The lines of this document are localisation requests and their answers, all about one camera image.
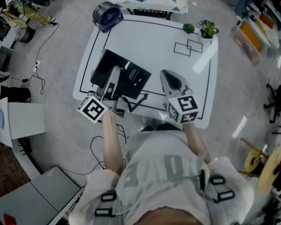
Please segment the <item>white table with black lines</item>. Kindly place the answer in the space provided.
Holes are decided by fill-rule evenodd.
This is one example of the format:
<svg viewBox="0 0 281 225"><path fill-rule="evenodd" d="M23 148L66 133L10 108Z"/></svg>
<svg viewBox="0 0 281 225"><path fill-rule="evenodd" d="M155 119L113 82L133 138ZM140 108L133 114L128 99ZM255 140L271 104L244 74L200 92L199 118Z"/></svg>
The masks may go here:
<svg viewBox="0 0 281 225"><path fill-rule="evenodd" d="M205 42L197 32L186 34L178 22L125 15L122 22L107 33L94 28L86 46L73 97L83 100L87 92L95 90L90 81L103 49L108 49L151 73L143 92L148 94L134 111L141 116L168 120L163 106L160 71L168 69L183 76L198 100L197 128L209 125L218 67L218 39Z"/></svg>

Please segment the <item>grey cabinet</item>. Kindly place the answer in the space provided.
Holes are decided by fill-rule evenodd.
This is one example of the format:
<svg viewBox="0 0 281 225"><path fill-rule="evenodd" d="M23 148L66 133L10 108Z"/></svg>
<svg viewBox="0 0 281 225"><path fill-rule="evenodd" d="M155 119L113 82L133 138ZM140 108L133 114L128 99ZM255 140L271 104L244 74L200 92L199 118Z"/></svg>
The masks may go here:
<svg viewBox="0 0 281 225"><path fill-rule="evenodd" d="M49 225L82 192L61 169L54 167L0 198L0 221L10 216L16 225Z"/></svg>

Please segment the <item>small green potted plant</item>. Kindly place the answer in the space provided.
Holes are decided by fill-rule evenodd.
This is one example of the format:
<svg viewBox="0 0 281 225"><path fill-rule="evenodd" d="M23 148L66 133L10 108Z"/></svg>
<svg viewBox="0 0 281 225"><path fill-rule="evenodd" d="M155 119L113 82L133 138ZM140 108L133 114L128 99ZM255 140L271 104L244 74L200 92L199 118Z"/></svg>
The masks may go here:
<svg viewBox="0 0 281 225"><path fill-rule="evenodd" d="M182 30L186 34L194 34L195 33L195 27L191 23L183 24Z"/></svg>

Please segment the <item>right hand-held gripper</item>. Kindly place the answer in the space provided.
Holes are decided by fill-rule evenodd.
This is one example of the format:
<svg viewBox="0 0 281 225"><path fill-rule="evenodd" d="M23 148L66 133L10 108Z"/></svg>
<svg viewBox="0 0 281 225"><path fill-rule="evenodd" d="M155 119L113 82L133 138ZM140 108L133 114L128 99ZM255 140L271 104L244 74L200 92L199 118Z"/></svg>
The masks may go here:
<svg viewBox="0 0 281 225"><path fill-rule="evenodd" d="M169 117L177 124L194 122L199 113L199 105L186 79L174 71L163 69L160 80L163 92L170 95L163 100Z"/></svg>

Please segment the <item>small white table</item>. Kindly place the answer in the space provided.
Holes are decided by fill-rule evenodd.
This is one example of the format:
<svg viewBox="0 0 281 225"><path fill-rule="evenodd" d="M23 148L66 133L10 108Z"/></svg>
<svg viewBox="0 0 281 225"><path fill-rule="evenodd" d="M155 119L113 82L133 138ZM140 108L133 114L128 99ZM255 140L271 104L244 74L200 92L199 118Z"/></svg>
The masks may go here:
<svg viewBox="0 0 281 225"><path fill-rule="evenodd" d="M44 108L36 103L8 102L0 100L0 109L4 112L4 128L0 128L0 143L13 147L13 140L46 132Z"/></svg>

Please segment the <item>white storage bin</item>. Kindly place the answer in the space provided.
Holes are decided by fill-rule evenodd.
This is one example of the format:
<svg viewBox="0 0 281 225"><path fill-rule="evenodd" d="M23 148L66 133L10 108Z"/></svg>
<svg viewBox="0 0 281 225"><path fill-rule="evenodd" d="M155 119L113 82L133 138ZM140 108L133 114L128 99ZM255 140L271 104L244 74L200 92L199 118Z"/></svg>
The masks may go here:
<svg viewBox="0 0 281 225"><path fill-rule="evenodd" d="M251 62L258 63L265 58L268 44L264 34L253 21L243 19L231 30L232 38Z"/></svg>

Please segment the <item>dark waste basket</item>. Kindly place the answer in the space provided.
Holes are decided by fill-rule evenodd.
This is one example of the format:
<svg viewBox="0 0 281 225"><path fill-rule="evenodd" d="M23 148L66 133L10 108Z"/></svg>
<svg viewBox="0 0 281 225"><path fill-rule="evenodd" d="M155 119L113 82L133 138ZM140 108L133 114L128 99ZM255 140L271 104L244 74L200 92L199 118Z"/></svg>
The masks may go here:
<svg viewBox="0 0 281 225"><path fill-rule="evenodd" d="M35 35L35 30L31 27L17 28L15 30L15 41L20 43L29 43Z"/></svg>

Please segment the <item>person's left forearm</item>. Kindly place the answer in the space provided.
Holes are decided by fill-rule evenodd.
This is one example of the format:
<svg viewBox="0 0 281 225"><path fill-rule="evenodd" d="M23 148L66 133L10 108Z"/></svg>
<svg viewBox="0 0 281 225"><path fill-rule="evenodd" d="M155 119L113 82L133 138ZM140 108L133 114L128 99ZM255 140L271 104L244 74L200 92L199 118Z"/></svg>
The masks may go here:
<svg viewBox="0 0 281 225"><path fill-rule="evenodd" d="M102 116L102 132L105 168L121 175L124 169L124 160L117 133L116 114L111 110Z"/></svg>

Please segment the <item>black box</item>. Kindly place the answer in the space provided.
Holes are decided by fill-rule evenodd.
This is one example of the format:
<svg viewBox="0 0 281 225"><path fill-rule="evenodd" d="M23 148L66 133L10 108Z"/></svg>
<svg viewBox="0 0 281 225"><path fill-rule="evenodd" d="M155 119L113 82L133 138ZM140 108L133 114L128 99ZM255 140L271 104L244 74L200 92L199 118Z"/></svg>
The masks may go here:
<svg viewBox="0 0 281 225"><path fill-rule="evenodd" d="M114 66L121 68L114 94L137 99L151 73L108 49L102 50L101 58L92 72L90 82L104 91L105 84Z"/></svg>

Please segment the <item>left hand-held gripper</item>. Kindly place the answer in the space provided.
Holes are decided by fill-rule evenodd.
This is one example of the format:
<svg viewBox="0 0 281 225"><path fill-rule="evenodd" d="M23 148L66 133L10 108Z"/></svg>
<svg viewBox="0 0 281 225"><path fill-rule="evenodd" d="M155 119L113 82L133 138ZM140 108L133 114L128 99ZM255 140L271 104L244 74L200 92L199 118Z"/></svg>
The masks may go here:
<svg viewBox="0 0 281 225"><path fill-rule="evenodd" d="M101 89L89 91L76 110L93 123L102 120L102 116L108 110L119 117L125 118L128 103L121 96L114 94L120 72L121 68L114 66L105 84L104 92Z"/></svg>

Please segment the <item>person's torso in white shirt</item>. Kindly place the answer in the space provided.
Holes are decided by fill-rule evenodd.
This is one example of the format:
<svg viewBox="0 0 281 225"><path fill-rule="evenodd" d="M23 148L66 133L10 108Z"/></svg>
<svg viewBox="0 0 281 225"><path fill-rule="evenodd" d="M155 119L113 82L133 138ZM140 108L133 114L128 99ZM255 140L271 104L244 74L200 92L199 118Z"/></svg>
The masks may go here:
<svg viewBox="0 0 281 225"><path fill-rule="evenodd" d="M104 169L88 176L70 225L135 225L157 209L184 211L202 225L244 222L252 185L227 157L206 164L181 131L138 132L126 148L121 175Z"/></svg>

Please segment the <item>light wooden round stool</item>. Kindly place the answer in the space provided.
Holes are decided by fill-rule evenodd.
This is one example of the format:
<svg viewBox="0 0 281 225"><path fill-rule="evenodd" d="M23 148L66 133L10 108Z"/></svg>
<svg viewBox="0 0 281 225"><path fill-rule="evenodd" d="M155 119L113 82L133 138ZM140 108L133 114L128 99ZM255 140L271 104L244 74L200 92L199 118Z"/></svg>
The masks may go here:
<svg viewBox="0 0 281 225"><path fill-rule="evenodd" d="M268 155L248 140L241 138L241 141L249 146L251 151L244 162L244 171L239 173L258 178L258 194L267 192L281 172L281 145Z"/></svg>

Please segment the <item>person's right forearm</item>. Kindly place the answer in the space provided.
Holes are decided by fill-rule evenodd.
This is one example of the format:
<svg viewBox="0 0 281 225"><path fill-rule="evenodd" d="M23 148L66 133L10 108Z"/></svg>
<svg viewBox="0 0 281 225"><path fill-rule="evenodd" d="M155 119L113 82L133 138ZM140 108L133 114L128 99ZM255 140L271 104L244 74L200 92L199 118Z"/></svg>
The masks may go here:
<svg viewBox="0 0 281 225"><path fill-rule="evenodd" d="M206 164L209 164L211 162L210 154L203 143L201 137L199 136L199 133L197 132L197 129L195 125L191 123L186 123L183 125L184 133L186 135L186 139L188 142L188 147L190 150L196 155L204 155L204 161Z"/></svg>

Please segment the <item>purple round fan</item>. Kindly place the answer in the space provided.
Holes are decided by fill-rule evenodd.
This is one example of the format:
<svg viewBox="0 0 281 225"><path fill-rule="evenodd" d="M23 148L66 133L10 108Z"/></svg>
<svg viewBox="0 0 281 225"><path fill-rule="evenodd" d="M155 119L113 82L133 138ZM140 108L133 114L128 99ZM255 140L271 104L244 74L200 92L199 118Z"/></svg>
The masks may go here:
<svg viewBox="0 0 281 225"><path fill-rule="evenodd" d="M107 33L121 21L124 17L118 5L109 1L100 3L93 11L92 21L98 29Z"/></svg>

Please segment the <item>triangle patterned table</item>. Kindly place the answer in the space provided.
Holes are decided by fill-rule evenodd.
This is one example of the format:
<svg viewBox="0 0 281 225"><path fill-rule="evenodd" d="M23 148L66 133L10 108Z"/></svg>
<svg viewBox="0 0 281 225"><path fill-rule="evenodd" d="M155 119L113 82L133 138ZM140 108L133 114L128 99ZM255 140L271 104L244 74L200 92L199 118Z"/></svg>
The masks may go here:
<svg viewBox="0 0 281 225"><path fill-rule="evenodd" d="M110 0L121 8L160 10L178 14L188 14L188 0Z"/></svg>

